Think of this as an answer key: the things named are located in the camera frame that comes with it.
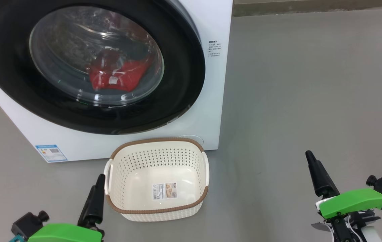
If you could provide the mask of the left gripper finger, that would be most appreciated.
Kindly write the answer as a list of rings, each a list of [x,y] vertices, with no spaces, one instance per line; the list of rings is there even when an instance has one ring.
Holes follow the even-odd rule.
[[[100,174],[90,189],[89,195],[78,219],[78,226],[85,228],[96,228],[103,221],[104,198],[105,198],[106,176]]]

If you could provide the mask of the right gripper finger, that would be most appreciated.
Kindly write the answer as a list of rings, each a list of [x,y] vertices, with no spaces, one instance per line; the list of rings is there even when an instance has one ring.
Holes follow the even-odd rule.
[[[315,158],[311,150],[305,152],[308,162],[308,169],[317,197],[332,198],[338,196],[340,192],[326,171],[320,160]]]

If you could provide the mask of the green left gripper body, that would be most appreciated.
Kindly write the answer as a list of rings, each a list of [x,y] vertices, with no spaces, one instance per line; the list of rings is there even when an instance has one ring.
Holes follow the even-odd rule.
[[[102,233],[74,224],[47,224],[28,238],[28,242],[101,242]]]

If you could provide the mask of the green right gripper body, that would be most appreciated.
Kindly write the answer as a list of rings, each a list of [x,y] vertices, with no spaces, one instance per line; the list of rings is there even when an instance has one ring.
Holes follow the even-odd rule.
[[[324,218],[324,226],[332,233],[334,242],[354,242],[360,236],[350,224],[350,214],[361,210],[367,211],[374,208],[382,209],[382,194],[372,189],[358,189],[322,199],[315,204],[318,212]]]

